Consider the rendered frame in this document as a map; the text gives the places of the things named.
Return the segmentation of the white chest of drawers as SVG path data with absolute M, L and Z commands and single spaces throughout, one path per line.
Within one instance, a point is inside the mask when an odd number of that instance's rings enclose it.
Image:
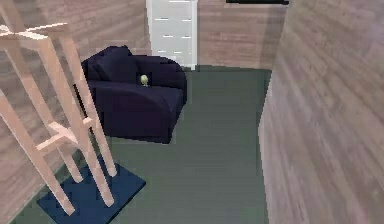
M 146 0 L 151 52 L 183 67 L 197 65 L 198 0 Z

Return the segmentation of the pale wooden stool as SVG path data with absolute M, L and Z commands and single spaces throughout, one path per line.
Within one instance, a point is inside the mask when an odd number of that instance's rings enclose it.
M 36 144 L 2 90 L 0 117 L 67 215 L 72 215 L 75 207 L 45 160 L 47 154 L 63 144 L 71 144 L 82 152 L 105 205 L 112 206 L 114 198 L 105 175 L 115 176 L 117 170 L 69 26 L 55 23 L 26 28 L 13 0 L 0 0 L 0 16 L 5 21 L 0 25 L 0 49 L 6 52 L 51 137 Z M 23 48 L 38 53 L 70 124 L 68 128 L 54 120 L 21 54 Z

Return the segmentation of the black framed picture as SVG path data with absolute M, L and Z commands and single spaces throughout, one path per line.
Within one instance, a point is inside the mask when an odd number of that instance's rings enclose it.
M 289 5 L 290 0 L 226 0 L 231 4 L 270 4 L 270 5 Z

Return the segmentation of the dark blue floor mat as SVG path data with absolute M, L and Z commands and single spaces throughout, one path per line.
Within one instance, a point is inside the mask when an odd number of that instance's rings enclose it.
M 119 164 L 115 164 L 117 175 L 111 177 L 102 158 L 99 158 L 99 162 L 115 200 L 114 204 L 108 207 L 104 203 L 89 167 L 85 166 L 80 170 L 83 175 L 81 183 L 76 183 L 72 177 L 61 183 L 75 208 L 73 214 L 66 214 L 52 192 L 37 201 L 56 224 L 109 224 L 146 185 L 145 180 Z

